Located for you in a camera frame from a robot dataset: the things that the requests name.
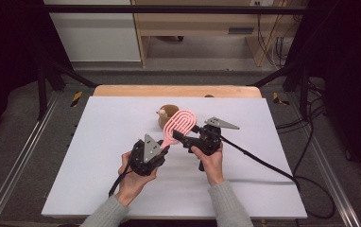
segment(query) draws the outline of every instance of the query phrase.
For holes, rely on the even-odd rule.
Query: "gray sleeve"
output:
[[[236,198],[228,181],[212,186],[209,194],[213,202],[218,227],[252,227],[250,216]]]
[[[111,196],[90,215],[80,227],[116,227],[127,215],[129,209],[123,206],[115,196]]]

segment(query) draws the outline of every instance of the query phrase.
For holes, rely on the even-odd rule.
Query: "handheld controller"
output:
[[[183,147],[188,148],[189,153],[192,153],[191,147],[195,146],[205,155],[210,156],[214,154],[221,145],[221,128],[239,129],[239,127],[216,117],[206,120],[205,123],[206,125],[202,128],[199,126],[192,128],[193,132],[200,134],[199,138],[184,136],[181,132],[175,130],[173,131],[173,137],[183,143]],[[201,161],[198,169],[204,171],[204,165]]]
[[[179,131],[174,131],[173,136],[183,143],[184,148],[188,148],[189,153],[192,153],[191,147],[195,146],[203,151],[205,155],[210,156],[214,154],[221,144],[221,129],[211,125],[205,125],[204,127],[199,128],[198,132],[200,133],[199,138],[184,136]],[[204,165],[201,161],[198,165],[198,169],[204,171]]]
[[[129,159],[131,169],[140,176],[149,176],[156,167],[162,166],[169,150],[169,146],[161,149],[162,143],[163,140],[156,142],[148,134],[145,142],[137,141]]]

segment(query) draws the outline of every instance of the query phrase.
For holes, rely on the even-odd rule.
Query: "metal rail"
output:
[[[291,101],[296,114],[300,115],[298,104],[299,101],[296,94],[292,95],[291,93],[287,93],[287,96]],[[309,137],[310,130],[311,128],[309,125],[304,127],[304,132],[307,139]],[[328,163],[328,160],[325,157],[324,152],[322,151],[321,146],[319,145],[319,142],[314,134],[311,140],[311,147],[313,149],[313,154],[316,159],[319,171],[321,172],[321,175],[327,184],[328,190],[334,199],[335,205],[339,211],[340,216],[345,222],[345,225],[347,227],[360,227],[360,221],[358,220],[358,217],[355,214],[352,205],[342,188],[342,185],[337,179],[337,176],[335,175],[331,165]]]
[[[227,7],[227,6],[163,6],[163,5],[23,5],[27,10],[52,13],[198,13],[198,14],[271,14],[306,15],[327,12],[307,7]]]
[[[49,104],[47,112],[44,118],[38,121],[33,128],[32,133],[28,137],[24,147],[22,148],[21,153],[19,154],[18,158],[16,159],[15,164],[13,165],[12,169],[10,170],[7,178],[5,179],[3,185],[0,187],[0,215],[9,200],[9,196],[12,193],[15,185],[19,181],[23,170],[25,169],[26,163],[31,156],[34,148],[39,141],[45,125],[47,124],[48,120],[50,119],[51,114],[54,111],[54,108],[57,105],[57,101],[60,97],[59,92],[53,92]]]

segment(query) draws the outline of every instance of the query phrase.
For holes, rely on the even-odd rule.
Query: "gray floor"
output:
[[[95,82],[104,84],[246,85],[273,71],[271,65],[263,68],[252,67],[254,62],[249,54],[249,47],[243,39],[234,39],[228,43],[220,38],[204,40],[203,38],[185,37],[183,43],[173,39],[175,38],[159,37],[151,42],[146,68],[134,64],[115,63],[105,64],[104,67],[107,68],[96,70],[98,65],[95,64],[79,65],[79,73]],[[119,70],[110,70],[113,65],[119,65]],[[45,194],[54,182],[67,145],[71,142],[71,133],[75,132],[75,125],[87,102],[87,96],[93,93],[93,89],[86,88],[72,79],[65,78],[65,80],[68,83],[67,88],[60,93],[57,107],[2,210],[0,221],[81,222],[81,220],[45,218],[40,215],[45,202]],[[272,100],[274,92],[279,94],[281,100],[288,100],[288,95],[283,92],[281,87],[282,81],[283,79],[277,79],[261,88],[276,125],[291,122],[298,117],[292,106],[275,104]],[[82,91],[83,96],[78,105],[71,108],[70,104],[76,91]],[[37,114],[36,83],[28,84],[10,94],[9,106],[0,121],[0,186],[36,124]],[[361,222],[361,165],[356,161],[346,160],[344,152],[346,146],[341,142],[341,134],[336,130],[337,126],[331,116],[319,116],[316,118],[314,126],[315,136]],[[299,129],[282,133],[280,139],[288,162],[293,168],[306,143],[304,131]],[[298,174],[325,186],[312,152],[309,149]],[[324,193],[310,183],[301,182],[301,184],[305,194],[303,201],[306,208],[316,214],[327,214],[331,204]],[[261,226],[260,222],[261,220],[254,221],[256,226]],[[268,226],[295,226],[293,220],[268,220],[267,222]],[[146,221],[144,225],[168,226],[169,224],[162,221],[154,223]],[[308,219],[301,220],[301,226],[345,226],[345,224],[336,211],[329,219],[310,216]]]

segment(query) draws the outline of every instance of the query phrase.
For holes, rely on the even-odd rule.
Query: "black cable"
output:
[[[284,48],[284,37],[281,38],[281,45],[280,45],[280,56],[278,57],[280,59],[280,65],[282,65],[282,49]]]
[[[321,106],[317,107],[314,111],[312,111],[312,107],[313,107],[313,105],[314,105],[314,103],[316,101],[321,100],[321,99],[322,99],[322,97],[318,97],[318,98],[314,99],[311,102],[310,106],[309,106],[309,124],[311,126],[311,131],[310,131],[309,137],[307,139],[307,143],[306,143],[306,145],[304,147],[304,150],[303,150],[303,152],[301,154],[301,157],[298,160],[298,163],[296,164],[296,166],[295,166],[295,168],[293,170],[293,175],[295,176],[295,179],[302,179],[302,180],[306,180],[306,181],[308,181],[310,183],[313,183],[314,185],[319,187],[328,196],[328,198],[330,199],[331,204],[332,204],[332,211],[331,211],[331,213],[329,215],[320,216],[320,215],[317,215],[317,214],[313,213],[312,211],[308,210],[307,208],[305,208],[307,214],[309,214],[309,215],[311,215],[311,216],[313,216],[315,218],[328,219],[328,218],[331,218],[335,214],[335,209],[336,209],[335,202],[334,202],[332,196],[330,195],[330,193],[324,187],[322,187],[319,183],[316,183],[315,181],[313,181],[311,179],[296,175],[296,171],[298,170],[298,168],[299,168],[299,166],[301,164],[301,160],[305,156],[305,154],[306,154],[306,152],[308,150],[308,147],[311,144],[311,139],[312,139],[313,133],[314,133],[314,122],[313,122],[313,120],[314,120],[314,118],[313,118],[314,112],[319,110],[320,108],[324,107],[324,105],[321,105]]]
[[[311,111],[311,108],[313,107],[313,104],[314,104],[316,101],[320,100],[320,99],[321,99],[321,97],[318,97],[318,98],[314,99],[314,100],[311,102],[311,104],[310,104],[310,106],[309,106],[309,113],[312,112],[312,111]],[[300,164],[301,164],[301,160],[302,160],[303,157],[305,156],[305,154],[306,154],[306,152],[307,152],[307,150],[308,150],[308,147],[309,147],[310,144],[311,144],[311,138],[313,137],[313,133],[314,133],[313,117],[312,117],[311,114],[309,114],[308,116],[309,116],[309,123],[310,123],[310,127],[311,127],[310,134],[309,134],[309,136],[308,136],[307,143],[306,143],[306,145],[304,146],[303,152],[301,153],[301,157],[299,158],[298,163],[296,164],[295,168],[293,169],[293,175],[296,174],[296,171],[298,170],[298,168],[299,168],[299,166],[300,166]]]
[[[282,54],[281,54],[281,51],[282,51],[282,48],[280,49],[280,51],[278,51],[278,46],[280,46],[281,45],[281,42],[280,42],[280,39],[277,37],[277,43],[275,43],[275,53],[277,54],[277,57],[278,57],[278,59],[279,59],[279,61],[280,61],[280,67],[282,68],[282,67],[284,67],[283,65],[282,65]]]
[[[319,92],[320,94],[324,94],[326,92],[324,89],[318,88],[310,79],[308,79],[308,88]]]
[[[317,108],[311,113],[312,119],[315,119],[316,117],[318,117],[319,115],[321,115],[322,113],[324,113],[324,110],[322,110],[323,107],[325,107],[325,105],[321,105],[321,106],[317,107]],[[279,128],[277,128],[277,130],[291,128],[291,127],[293,127],[293,126],[295,126],[295,125],[297,125],[297,124],[299,124],[299,123],[301,123],[301,122],[303,122],[303,121],[304,121],[303,119],[300,119],[299,121],[296,121],[295,123],[292,122],[293,124],[279,127]],[[308,124],[309,124],[308,122],[305,122],[304,125],[302,125],[302,126],[299,126],[299,127],[295,128],[295,129],[293,129],[293,130],[290,130],[290,131],[280,131],[280,132],[278,132],[278,134],[284,134],[284,133],[288,133],[288,132],[291,132],[291,131],[296,131],[296,130],[298,130],[298,129],[301,129],[301,128],[306,127]]]
[[[318,97],[321,97],[322,94],[314,89],[311,89],[310,86],[308,87],[308,92],[310,92],[311,94],[315,95],[315,96],[318,96]]]
[[[112,185],[112,187],[111,187],[111,189],[110,189],[110,191],[108,193],[109,197],[113,195],[113,193],[116,190],[116,187],[118,187],[118,185],[122,182],[122,180],[124,180],[125,176],[133,171],[133,170],[131,170],[131,171],[128,172],[128,168],[130,166],[130,159],[131,159],[131,157],[133,155],[133,152],[135,150],[136,150],[136,144],[133,146],[133,149],[130,152],[130,156],[129,156],[129,159],[128,159],[127,165],[125,166],[124,171],[121,174],[119,174],[118,178],[116,178],[115,182],[113,183],[113,185]]]
[[[331,213],[326,215],[326,216],[320,216],[320,215],[317,215],[317,214],[314,214],[312,211],[309,211],[307,208],[305,208],[307,214],[315,217],[315,218],[320,218],[320,219],[329,219],[331,218],[334,214],[335,214],[335,211],[336,211],[336,205],[334,203],[334,200],[331,196],[331,194],[327,191],[327,189],[325,189],[323,186],[321,186],[319,183],[311,180],[311,179],[308,179],[308,178],[305,178],[305,177],[302,177],[302,176],[295,176],[296,179],[302,179],[302,180],[305,180],[307,182],[310,182],[314,185],[316,185],[317,187],[319,187],[326,195],[327,197],[330,199],[331,201],[331,205],[332,205],[332,210],[331,210]]]
[[[259,164],[261,164],[261,165],[263,165],[263,166],[265,166],[265,167],[267,167],[267,168],[270,168],[270,169],[272,169],[272,170],[274,170],[274,171],[276,171],[276,172],[284,175],[284,176],[287,177],[288,179],[290,179],[292,182],[295,183],[296,187],[298,188],[298,191],[301,192],[301,186],[299,185],[299,182],[298,182],[293,176],[291,176],[290,174],[288,174],[288,173],[280,170],[279,168],[277,168],[277,167],[275,167],[275,166],[272,166],[272,165],[264,162],[263,160],[261,160],[261,159],[259,159],[258,157],[254,156],[252,153],[248,152],[247,150],[238,147],[236,144],[232,143],[231,141],[229,141],[229,140],[228,140],[227,138],[225,138],[224,136],[222,136],[222,135],[219,135],[219,136],[220,136],[220,138],[222,139],[222,141],[224,141],[225,143],[231,145],[231,146],[234,147],[234,148],[239,149],[239,150],[242,151],[245,155],[249,156],[252,160],[254,160],[254,161],[256,161],[257,163],[259,163]]]
[[[312,113],[309,113],[309,115],[311,114],[311,115],[313,116],[313,119],[316,118],[317,116],[319,116],[320,114],[323,113],[323,110],[321,110],[319,113],[317,113],[317,111],[320,110],[320,109],[323,108],[323,107],[325,107],[325,105],[321,105],[321,106],[315,108]],[[290,123],[278,125],[278,126],[276,126],[276,129],[277,129],[277,130],[282,130],[282,129],[290,128],[290,127],[293,127],[293,126],[295,126],[295,125],[300,124],[300,123],[303,122],[303,121],[304,121],[304,120],[303,120],[302,118],[299,118],[299,119],[294,120],[294,121],[292,121],[292,122],[290,122]]]
[[[277,20],[275,21],[274,23],[274,26],[272,27],[271,29],[271,32],[269,33],[270,35],[272,34],[272,32],[274,31],[276,25],[278,24],[278,22],[281,20],[281,18],[283,17],[283,15],[278,15],[279,18],[277,18]],[[266,59],[269,61],[270,64],[272,65],[275,65],[275,66],[280,66],[278,65],[277,63],[275,63],[268,55],[268,48],[266,46],[266,42],[264,41],[264,38],[263,38],[263,34],[261,33],[261,23],[260,23],[260,20],[261,20],[261,14],[257,14],[257,41],[258,41],[258,44],[260,45],[261,49],[264,51],[264,54],[266,55]]]

